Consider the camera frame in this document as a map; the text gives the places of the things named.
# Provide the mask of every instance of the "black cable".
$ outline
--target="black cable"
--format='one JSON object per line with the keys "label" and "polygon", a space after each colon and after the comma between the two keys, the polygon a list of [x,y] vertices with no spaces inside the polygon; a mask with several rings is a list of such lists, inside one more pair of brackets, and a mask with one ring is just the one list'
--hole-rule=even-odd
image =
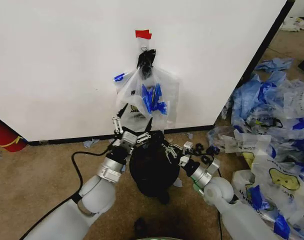
{"label": "black cable", "polygon": [[[218,175],[222,178],[220,169],[217,169],[217,172],[218,172]],[[218,218],[218,226],[220,228],[220,239],[223,240],[222,226],[221,226],[221,214],[220,214],[219,210],[217,210],[217,218]]]}
{"label": "black cable", "polygon": [[220,169],[217,169],[218,175],[222,178],[222,174],[220,172]]}
{"label": "black cable", "polygon": [[53,213],[58,207],[60,207],[61,205],[65,204],[67,201],[69,201],[70,199],[72,199],[74,196],[79,195],[79,191],[81,190],[82,186],[83,186],[83,178],[81,175],[81,172],[79,170],[79,167],[76,163],[76,160],[74,159],[74,156],[77,154],[86,154],[86,155],[92,155],[92,156],[102,156],[104,154],[106,154],[110,147],[112,146],[112,144],[115,142],[115,140],[109,145],[107,146],[106,150],[104,150],[104,152],[102,153],[93,153],[93,152],[88,152],[88,151],[76,151],[72,154],[71,156],[71,160],[73,163],[73,166],[75,168],[75,171],[77,173],[77,176],[80,180],[80,186],[78,187],[78,190],[71,196],[69,196],[67,199],[63,200],[62,202],[60,202],[58,205],[56,205],[54,208],[52,208],[50,211],[48,211],[43,217],[41,217],[35,224],[33,224],[32,227],[30,227],[29,230],[26,231],[26,233],[19,239],[19,240],[23,240],[40,222],[42,222],[47,216],[49,216],[51,213]]}
{"label": "black cable", "polygon": [[220,228],[220,239],[223,240],[222,226],[221,226],[221,215],[220,215],[219,210],[217,211],[217,218],[218,218],[218,226]]}

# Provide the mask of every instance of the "blue plastic bag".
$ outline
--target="blue plastic bag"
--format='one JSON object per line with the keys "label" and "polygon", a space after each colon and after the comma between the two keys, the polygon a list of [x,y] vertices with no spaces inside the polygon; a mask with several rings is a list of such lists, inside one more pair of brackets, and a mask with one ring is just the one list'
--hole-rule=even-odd
{"label": "blue plastic bag", "polygon": [[293,58],[273,58],[272,60],[264,60],[255,67],[255,70],[264,70],[267,73],[274,71],[289,69],[293,63]]}
{"label": "blue plastic bag", "polygon": [[240,119],[246,120],[252,109],[260,104],[258,95],[261,87],[261,81],[255,74],[250,81],[243,84],[233,93],[233,109],[231,124],[238,125]]}

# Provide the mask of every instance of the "black trash bag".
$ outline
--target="black trash bag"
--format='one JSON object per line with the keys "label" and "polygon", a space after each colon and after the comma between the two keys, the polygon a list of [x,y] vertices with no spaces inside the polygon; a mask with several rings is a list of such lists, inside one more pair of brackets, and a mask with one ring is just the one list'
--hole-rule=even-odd
{"label": "black trash bag", "polygon": [[129,169],[143,195],[157,197],[163,204],[169,202],[167,189],[178,178],[180,166],[177,162],[170,163],[160,142],[149,142],[134,149]]}

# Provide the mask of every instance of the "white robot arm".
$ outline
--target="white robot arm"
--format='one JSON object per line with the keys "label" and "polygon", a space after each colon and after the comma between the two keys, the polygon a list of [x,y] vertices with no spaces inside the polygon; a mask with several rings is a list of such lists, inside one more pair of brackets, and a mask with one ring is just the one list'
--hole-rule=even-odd
{"label": "white robot arm", "polygon": [[230,204],[234,195],[231,184],[222,177],[213,177],[220,164],[216,158],[205,169],[199,162],[191,159],[191,142],[186,142],[183,147],[170,144],[164,139],[162,132],[155,134],[157,137],[153,139],[152,134],[149,134],[151,120],[145,133],[136,136],[135,132],[121,126],[120,117],[113,118],[117,140],[113,143],[111,151],[106,154],[96,175],[88,180],[80,191],[39,220],[21,237],[21,240],[83,239],[90,226],[114,204],[114,185],[121,177],[126,157],[132,153],[136,144],[146,141],[161,141],[168,160],[184,169],[187,176],[193,180],[193,188],[203,196],[206,203],[218,209],[223,224],[234,240],[278,239],[251,207],[239,200]]}

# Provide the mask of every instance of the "white wall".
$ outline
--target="white wall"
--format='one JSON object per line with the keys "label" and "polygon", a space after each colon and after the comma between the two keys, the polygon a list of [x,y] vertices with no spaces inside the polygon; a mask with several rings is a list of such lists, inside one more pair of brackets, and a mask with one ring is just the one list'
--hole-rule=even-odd
{"label": "white wall", "polygon": [[28,141],[109,135],[135,29],[180,78],[176,128],[212,125],[286,0],[0,0],[0,119]]}
{"label": "white wall", "polygon": [[296,0],[288,16],[304,17],[304,0]]}

